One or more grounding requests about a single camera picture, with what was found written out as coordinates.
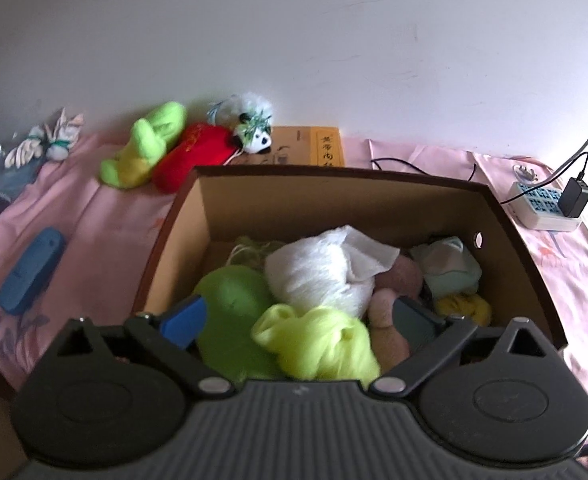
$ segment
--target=panda plush toy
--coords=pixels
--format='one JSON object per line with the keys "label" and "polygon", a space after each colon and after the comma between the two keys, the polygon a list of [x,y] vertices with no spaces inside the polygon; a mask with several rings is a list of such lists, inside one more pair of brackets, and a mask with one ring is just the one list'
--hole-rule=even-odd
{"label": "panda plush toy", "polygon": [[251,155],[271,149],[272,106],[252,92],[234,94],[214,105],[207,113],[209,124],[234,132],[234,144]]}

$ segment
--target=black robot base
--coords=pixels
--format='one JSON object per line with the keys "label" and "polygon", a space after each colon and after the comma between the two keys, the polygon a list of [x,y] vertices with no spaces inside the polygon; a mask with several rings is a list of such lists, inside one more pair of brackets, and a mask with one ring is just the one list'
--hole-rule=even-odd
{"label": "black robot base", "polygon": [[366,392],[237,389],[157,327],[67,323],[14,402],[15,479],[588,479],[588,396],[530,320],[448,319]]}

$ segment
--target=blue phone case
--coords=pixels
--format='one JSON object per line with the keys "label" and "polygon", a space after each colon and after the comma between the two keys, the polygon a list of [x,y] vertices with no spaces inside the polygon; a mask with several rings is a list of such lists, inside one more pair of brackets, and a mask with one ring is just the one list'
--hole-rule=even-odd
{"label": "blue phone case", "polygon": [[65,245],[60,231],[53,227],[43,229],[0,286],[1,309],[12,316],[20,316],[29,310],[49,283]]}

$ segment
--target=white wall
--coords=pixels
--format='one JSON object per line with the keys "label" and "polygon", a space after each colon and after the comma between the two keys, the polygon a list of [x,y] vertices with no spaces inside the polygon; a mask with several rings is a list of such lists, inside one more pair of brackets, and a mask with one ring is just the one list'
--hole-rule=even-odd
{"label": "white wall", "polygon": [[0,138],[246,89],[280,124],[555,162],[588,134],[588,0],[0,0]]}

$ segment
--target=silver screw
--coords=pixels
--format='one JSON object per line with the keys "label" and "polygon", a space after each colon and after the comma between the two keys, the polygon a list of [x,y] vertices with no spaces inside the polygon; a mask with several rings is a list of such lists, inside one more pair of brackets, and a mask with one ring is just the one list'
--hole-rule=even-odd
{"label": "silver screw", "polygon": [[208,377],[199,382],[199,388],[206,394],[224,394],[232,389],[232,383],[222,377]]}
{"label": "silver screw", "polygon": [[406,387],[405,381],[398,377],[381,377],[374,381],[374,389],[382,394],[399,394]]}

